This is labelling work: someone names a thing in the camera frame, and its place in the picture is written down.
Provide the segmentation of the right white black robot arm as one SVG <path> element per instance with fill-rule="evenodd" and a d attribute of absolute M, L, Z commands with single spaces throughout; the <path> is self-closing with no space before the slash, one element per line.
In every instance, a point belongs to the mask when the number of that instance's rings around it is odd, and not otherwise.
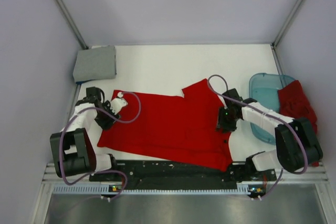
<path fill-rule="evenodd" d="M 237 121 L 252 123 L 275 138 L 272 151 L 253 154 L 246 159 L 245 174 L 258 179 L 269 169 L 284 169 L 293 174 L 304 173 L 308 166 L 323 158 L 323 151 L 307 118 L 281 115 L 252 98 L 242 99 L 236 89 L 221 94 L 225 106 L 218 112 L 217 127 L 224 133 L 237 129 Z"/>

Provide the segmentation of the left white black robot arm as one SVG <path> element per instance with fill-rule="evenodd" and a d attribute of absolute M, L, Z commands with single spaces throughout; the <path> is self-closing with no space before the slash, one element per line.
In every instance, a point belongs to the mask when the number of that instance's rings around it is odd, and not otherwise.
<path fill-rule="evenodd" d="M 92 141 L 98 140 L 92 131 L 101 134 L 110 129 L 115 119 L 119 119 L 127 101 L 122 93 L 112 101 L 104 99 L 100 88 L 86 88 L 86 96 L 78 100 L 68 128 L 50 136 L 50 146 L 58 177 L 62 177 L 60 164 L 63 164 L 64 175 L 75 176 L 86 173 L 101 172 L 107 180 L 114 180 L 119 174 L 116 160 L 111 154 L 95 153 Z"/>

